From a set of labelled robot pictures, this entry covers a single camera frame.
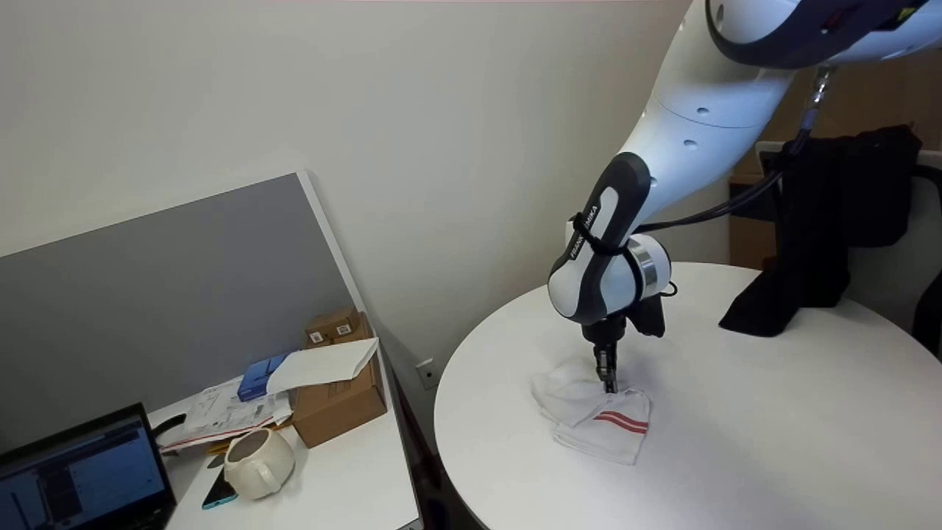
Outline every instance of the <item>laptop screen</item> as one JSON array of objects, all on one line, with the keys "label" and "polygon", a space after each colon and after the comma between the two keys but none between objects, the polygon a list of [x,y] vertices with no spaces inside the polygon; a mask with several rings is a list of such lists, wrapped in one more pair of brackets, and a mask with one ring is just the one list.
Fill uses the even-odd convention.
[{"label": "laptop screen", "polygon": [[143,407],[117,408],[0,457],[0,526],[115,526],[173,513]]}]

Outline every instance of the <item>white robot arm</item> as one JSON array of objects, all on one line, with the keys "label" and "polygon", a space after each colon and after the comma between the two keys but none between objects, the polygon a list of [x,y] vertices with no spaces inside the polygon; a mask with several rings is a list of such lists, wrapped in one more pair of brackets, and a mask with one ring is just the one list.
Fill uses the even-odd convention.
[{"label": "white robot arm", "polygon": [[636,230],[725,177],[755,140],[794,70],[886,61],[942,43],[942,0],[694,0],[651,101],[599,174],[549,270],[549,301],[595,342],[613,392],[629,317],[663,333],[663,244]]}]

